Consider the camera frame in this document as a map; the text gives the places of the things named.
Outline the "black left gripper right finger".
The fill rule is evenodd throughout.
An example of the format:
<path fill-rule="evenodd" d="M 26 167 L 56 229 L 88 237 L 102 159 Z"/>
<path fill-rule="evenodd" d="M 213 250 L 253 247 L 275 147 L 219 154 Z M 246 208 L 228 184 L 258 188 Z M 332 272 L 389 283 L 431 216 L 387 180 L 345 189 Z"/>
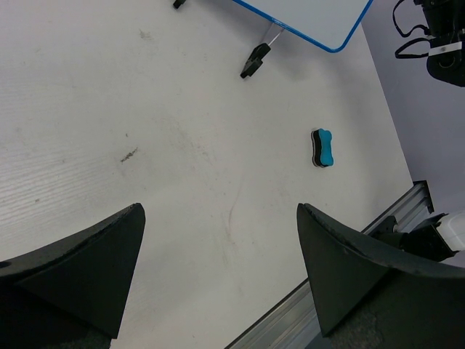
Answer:
<path fill-rule="evenodd" d="M 387 273 L 326 336 L 331 345 L 462 348 L 464 270 L 371 240 L 364 244 L 345 236 L 343 246 Z"/>

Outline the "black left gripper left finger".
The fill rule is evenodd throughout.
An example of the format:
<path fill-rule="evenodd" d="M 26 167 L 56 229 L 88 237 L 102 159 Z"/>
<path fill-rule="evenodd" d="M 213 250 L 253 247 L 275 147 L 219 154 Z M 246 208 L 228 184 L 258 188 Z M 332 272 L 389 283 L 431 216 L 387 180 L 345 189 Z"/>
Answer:
<path fill-rule="evenodd" d="M 1 262 L 2 348 L 109 348 L 118 337 L 145 229 L 132 204 Z"/>

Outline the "blue black eraser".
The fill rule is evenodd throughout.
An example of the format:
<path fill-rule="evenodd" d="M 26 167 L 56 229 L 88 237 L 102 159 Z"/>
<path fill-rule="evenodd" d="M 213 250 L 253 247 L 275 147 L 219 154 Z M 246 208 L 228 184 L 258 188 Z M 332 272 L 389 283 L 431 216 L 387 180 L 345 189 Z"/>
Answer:
<path fill-rule="evenodd" d="M 313 155 L 312 160 L 317 167 L 332 167 L 334 164 L 332 154 L 332 139 L 330 131 L 326 129 L 316 129 L 312 131 Z"/>

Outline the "blue framed whiteboard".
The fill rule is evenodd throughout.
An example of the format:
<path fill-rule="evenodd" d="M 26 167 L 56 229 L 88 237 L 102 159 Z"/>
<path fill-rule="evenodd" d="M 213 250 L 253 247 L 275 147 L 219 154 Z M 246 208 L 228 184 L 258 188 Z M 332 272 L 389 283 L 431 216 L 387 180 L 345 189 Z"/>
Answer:
<path fill-rule="evenodd" d="M 346 47 L 368 11 L 370 0 L 246 0 L 239 5 L 320 47 Z"/>

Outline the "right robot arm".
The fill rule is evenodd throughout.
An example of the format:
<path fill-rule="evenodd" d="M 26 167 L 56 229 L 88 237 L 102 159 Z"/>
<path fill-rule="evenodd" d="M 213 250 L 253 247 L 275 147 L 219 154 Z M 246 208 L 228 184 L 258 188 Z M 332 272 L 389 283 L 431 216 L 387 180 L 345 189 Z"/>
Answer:
<path fill-rule="evenodd" d="M 433 79 L 425 60 L 398 60 L 392 23 L 424 23 L 412 1 L 374 1 L 363 30 L 413 180 L 426 180 L 437 213 L 464 210 L 464 89 Z"/>

